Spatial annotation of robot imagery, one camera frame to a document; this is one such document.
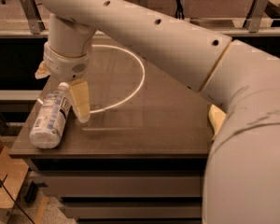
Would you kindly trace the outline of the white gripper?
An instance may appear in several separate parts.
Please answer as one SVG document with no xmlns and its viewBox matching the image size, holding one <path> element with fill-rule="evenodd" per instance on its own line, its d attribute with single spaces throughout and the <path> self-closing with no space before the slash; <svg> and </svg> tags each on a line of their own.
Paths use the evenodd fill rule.
<svg viewBox="0 0 280 224">
<path fill-rule="evenodd" d="M 88 82 L 80 77 L 87 72 L 89 54 L 76 58 L 62 56 L 46 42 L 43 60 L 35 72 L 35 78 L 42 79 L 52 75 L 61 82 L 73 80 L 68 88 L 71 104 L 77 119 L 86 123 L 91 116 L 89 87 Z"/>
</svg>

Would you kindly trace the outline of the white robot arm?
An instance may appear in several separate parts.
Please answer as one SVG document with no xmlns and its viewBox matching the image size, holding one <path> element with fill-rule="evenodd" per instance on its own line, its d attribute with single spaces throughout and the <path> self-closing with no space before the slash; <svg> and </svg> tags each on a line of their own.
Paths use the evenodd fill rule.
<svg viewBox="0 0 280 224">
<path fill-rule="evenodd" d="M 89 25 L 219 106 L 227 117 L 209 153 L 203 224 L 280 224 L 280 59 L 123 0 L 40 0 Z"/>
</svg>

